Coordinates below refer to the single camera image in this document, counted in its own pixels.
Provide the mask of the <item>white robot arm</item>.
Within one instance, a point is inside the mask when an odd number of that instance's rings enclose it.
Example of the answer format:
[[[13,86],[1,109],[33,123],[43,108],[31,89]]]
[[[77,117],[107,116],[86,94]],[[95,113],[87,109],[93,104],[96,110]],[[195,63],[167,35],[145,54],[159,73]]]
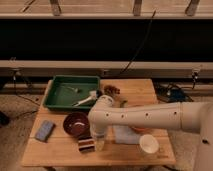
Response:
[[[94,139],[103,138],[109,125],[182,130],[200,135],[193,171],[213,171],[213,102],[175,102],[115,108],[102,95],[88,114]]]

